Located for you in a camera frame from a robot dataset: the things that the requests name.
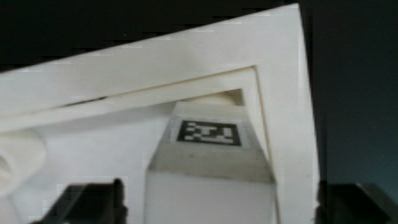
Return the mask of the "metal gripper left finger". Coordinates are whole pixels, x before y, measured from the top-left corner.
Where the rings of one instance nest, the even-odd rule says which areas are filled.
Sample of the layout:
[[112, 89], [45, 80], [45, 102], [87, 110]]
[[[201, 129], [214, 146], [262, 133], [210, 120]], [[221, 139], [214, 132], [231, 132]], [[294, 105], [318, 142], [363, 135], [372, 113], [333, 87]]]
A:
[[32, 224], [127, 224], [125, 184], [70, 185], [43, 218]]

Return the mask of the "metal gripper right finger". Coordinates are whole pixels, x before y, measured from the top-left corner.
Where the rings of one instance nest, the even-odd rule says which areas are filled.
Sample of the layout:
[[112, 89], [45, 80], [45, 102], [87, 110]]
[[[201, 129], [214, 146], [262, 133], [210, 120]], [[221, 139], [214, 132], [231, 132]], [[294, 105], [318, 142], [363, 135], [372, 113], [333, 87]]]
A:
[[375, 184], [318, 185], [317, 224], [398, 224], [398, 204]]

